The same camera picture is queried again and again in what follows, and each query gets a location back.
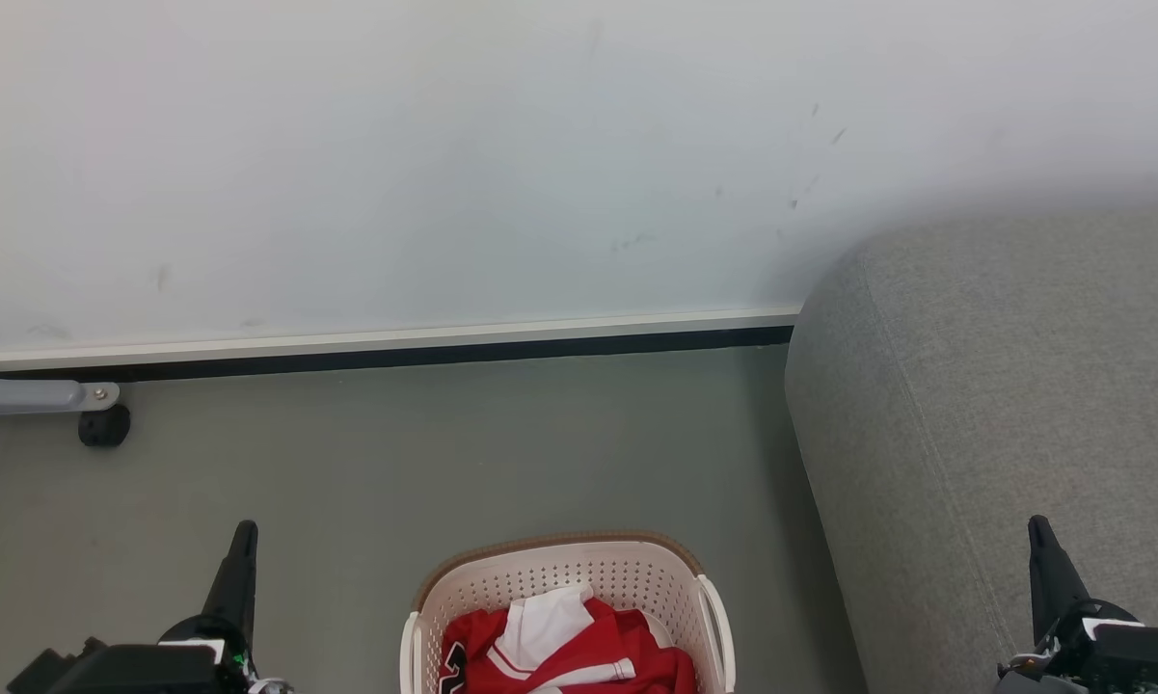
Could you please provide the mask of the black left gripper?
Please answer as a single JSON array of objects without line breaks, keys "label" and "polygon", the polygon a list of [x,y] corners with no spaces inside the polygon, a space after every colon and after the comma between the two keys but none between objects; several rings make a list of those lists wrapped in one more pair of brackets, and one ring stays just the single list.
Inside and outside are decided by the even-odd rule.
[{"label": "black left gripper", "polygon": [[292,682],[261,675],[252,659],[257,545],[257,524],[239,523],[201,615],[179,621],[157,640],[157,646],[208,651],[214,693],[295,693]]}]

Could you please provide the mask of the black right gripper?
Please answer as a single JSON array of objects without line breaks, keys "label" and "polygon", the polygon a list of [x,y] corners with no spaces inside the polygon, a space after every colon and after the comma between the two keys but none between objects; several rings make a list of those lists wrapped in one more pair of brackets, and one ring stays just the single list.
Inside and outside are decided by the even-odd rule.
[{"label": "black right gripper", "polygon": [[1033,516],[1029,609],[1036,649],[999,664],[997,693],[1091,693],[1098,631],[1142,628],[1115,602],[1092,599],[1049,519]]}]

